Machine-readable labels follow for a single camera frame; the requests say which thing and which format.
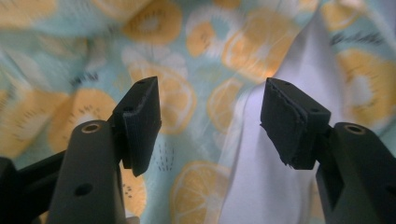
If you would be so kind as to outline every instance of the fabric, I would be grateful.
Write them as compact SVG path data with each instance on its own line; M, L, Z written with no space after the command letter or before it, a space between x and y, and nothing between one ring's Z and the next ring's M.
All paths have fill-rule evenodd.
M396 41L382 10L358 0L0 1L0 155L22 168L65 150L75 126L107 119L133 83L157 76L163 126L148 171L122 171L127 216L217 223L248 93L276 74L315 12L340 68L343 115L394 132ZM310 174L296 176L307 195ZM307 221L300 207L291 220Z

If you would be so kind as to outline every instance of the patterned fabric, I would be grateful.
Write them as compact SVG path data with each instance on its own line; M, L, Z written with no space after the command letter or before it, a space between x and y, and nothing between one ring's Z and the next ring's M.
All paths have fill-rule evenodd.
M65 150L74 127L156 76L163 126L148 171L122 171L127 215L217 223L246 95L316 12L346 115L388 136L396 41L374 0L0 0L0 156L22 168Z

